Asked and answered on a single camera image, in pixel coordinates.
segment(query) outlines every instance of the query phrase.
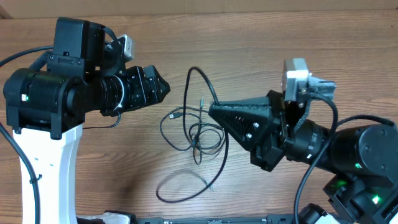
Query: wooden table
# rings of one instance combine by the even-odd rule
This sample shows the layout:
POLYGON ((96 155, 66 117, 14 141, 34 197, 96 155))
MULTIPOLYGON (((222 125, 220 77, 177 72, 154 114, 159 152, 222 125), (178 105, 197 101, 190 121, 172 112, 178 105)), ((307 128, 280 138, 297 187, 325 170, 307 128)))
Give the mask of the wooden table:
MULTIPOLYGON (((163 103, 124 113, 114 129, 85 131, 76 165, 76 210, 80 214, 124 210, 139 217, 238 217, 292 213, 297 186, 307 166, 285 159, 271 173, 249 163, 249 153, 234 140, 224 172, 214 191, 184 203, 166 204, 155 196, 158 183, 179 169, 192 169, 211 180, 223 158, 206 157, 196 166, 191 152, 177 152, 163 140, 159 121, 182 104, 186 72, 202 68, 218 98, 239 100, 280 90, 284 59, 304 57, 313 74, 337 84, 335 102, 340 118, 376 114, 398 121, 398 11, 268 12, 181 16, 92 17, 117 35, 137 41, 136 59, 153 64, 170 83, 163 103)), ((51 45, 55 19, 1 20, 0 58, 32 47, 51 45)), ((0 86, 18 68, 39 54, 19 58, 0 69, 0 86)), ((211 102, 205 82, 194 75, 188 104, 201 96, 211 102)), ((85 126, 107 125, 97 111, 85 126)), ((311 119, 329 126, 331 111, 315 103, 311 119)), ((0 97, 0 121, 6 105, 0 97)), ((364 122, 353 122, 359 125, 364 122)), ((186 145, 181 120, 165 121, 166 135, 186 145)), ((0 223, 20 223, 21 178, 16 153, 0 138, 0 223)), ((317 203, 333 211, 323 186, 333 177, 315 170, 301 206, 317 203)), ((195 193, 203 184, 194 177, 174 179, 161 193, 174 198, 195 193)))

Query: cable connector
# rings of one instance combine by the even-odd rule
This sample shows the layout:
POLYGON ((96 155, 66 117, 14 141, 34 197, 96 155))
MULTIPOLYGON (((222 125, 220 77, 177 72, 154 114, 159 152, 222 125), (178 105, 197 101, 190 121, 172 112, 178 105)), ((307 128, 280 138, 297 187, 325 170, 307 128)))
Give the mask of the cable connector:
POLYGON ((170 114, 169 118, 170 118, 170 119, 179 118, 179 117, 182 116, 182 114, 183 114, 183 113, 181 113, 181 112, 175 112, 175 113, 170 114))

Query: tabletop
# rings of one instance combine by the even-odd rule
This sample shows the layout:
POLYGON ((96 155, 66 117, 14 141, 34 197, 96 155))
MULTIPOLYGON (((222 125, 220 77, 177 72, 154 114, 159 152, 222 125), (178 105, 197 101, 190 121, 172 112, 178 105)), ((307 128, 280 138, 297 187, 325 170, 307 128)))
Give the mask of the tabletop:
MULTIPOLYGON (((398 11, 265 12, 174 16, 84 18, 104 24, 136 40, 136 57, 126 67, 155 65, 170 83, 163 103, 123 113, 113 129, 85 130, 76 162, 76 212, 92 215, 123 210, 138 217, 253 217, 292 213, 299 182, 308 165, 282 159, 270 173, 251 165, 249 153, 233 139, 226 167, 213 189, 182 203, 166 204, 155 190, 169 174, 194 170, 211 180, 223 152, 204 157, 200 166, 192 152, 172 149, 159 132, 160 120, 182 105, 187 71, 200 67, 220 100, 242 100, 280 91, 285 59, 306 58, 313 75, 334 80, 340 119, 375 114, 398 121, 398 11)), ((52 45, 56 19, 0 20, 0 58, 33 47, 52 45)), ((40 53, 0 69, 0 89, 18 68, 28 67, 40 53)), ((212 99, 203 79, 192 75, 188 105, 205 107, 212 99)), ((310 119, 329 127, 331 111, 314 103, 310 119)), ((0 122, 6 124, 6 103, 0 97, 0 122)), ((114 118, 98 111, 86 115, 85 126, 106 126, 114 118)), ((350 125, 366 124, 358 121, 350 125)), ((181 119, 166 119, 166 136, 186 146, 181 119)), ((216 136, 202 141, 211 144, 216 136)), ((0 138, 0 223, 20 223, 21 172, 17 154, 0 138)), ((316 203, 333 209, 322 188, 333 177, 315 169, 300 206, 316 203)), ((203 183, 192 176, 170 180, 160 193, 173 199, 194 194, 203 183)))

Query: green light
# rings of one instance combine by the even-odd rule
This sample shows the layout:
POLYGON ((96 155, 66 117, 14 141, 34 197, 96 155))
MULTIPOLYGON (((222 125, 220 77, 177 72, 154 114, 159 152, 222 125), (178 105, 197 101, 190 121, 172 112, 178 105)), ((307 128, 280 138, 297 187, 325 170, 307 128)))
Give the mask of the green light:
POLYGON ((377 204, 380 201, 380 197, 378 195, 374 196, 374 198, 372 199, 373 203, 377 204))

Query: wooden surface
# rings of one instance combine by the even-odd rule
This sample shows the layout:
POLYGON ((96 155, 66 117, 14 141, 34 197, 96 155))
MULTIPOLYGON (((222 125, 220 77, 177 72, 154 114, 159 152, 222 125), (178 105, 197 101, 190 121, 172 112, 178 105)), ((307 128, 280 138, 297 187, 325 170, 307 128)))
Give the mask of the wooden surface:
POLYGON ((5 18, 395 9, 396 0, 0 0, 5 18))
MULTIPOLYGON (((280 90, 283 61, 305 57, 313 74, 334 80, 340 118, 376 114, 398 121, 398 11, 270 12, 192 16, 92 17, 116 34, 137 41, 136 59, 128 63, 153 64, 170 83, 171 93, 160 105, 124 113, 117 128, 87 130, 76 165, 76 209, 96 214, 124 210, 139 217, 237 217, 292 213, 294 195, 307 166, 285 159, 271 173, 250 165, 249 153, 234 140, 215 191, 178 204, 165 204, 155 196, 158 183, 179 169, 193 169, 211 180, 220 168, 206 157, 196 166, 191 152, 177 152, 163 140, 159 121, 182 104, 186 72, 202 68, 218 98, 238 100, 280 90)), ((50 45, 55 19, 0 21, 0 58, 32 47, 50 45)), ((0 69, 0 88, 18 68, 27 67, 38 54, 27 55, 0 69)), ((188 103, 197 106, 201 96, 211 102, 204 81, 192 77, 188 103)), ((0 121, 6 123, 6 106, 0 97, 0 121)), ((331 112, 315 103, 311 119, 329 126, 331 112)), ((107 125, 112 118, 87 114, 85 126, 107 125)), ((179 146, 181 120, 167 120, 165 133, 179 146)), ((0 138, 0 223, 21 222, 19 160, 0 138)), ((301 206, 317 203, 332 211, 323 186, 333 177, 315 170, 307 182, 301 206)), ((182 197, 203 187, 193 177, 174 179, 161 192, 182 197)))

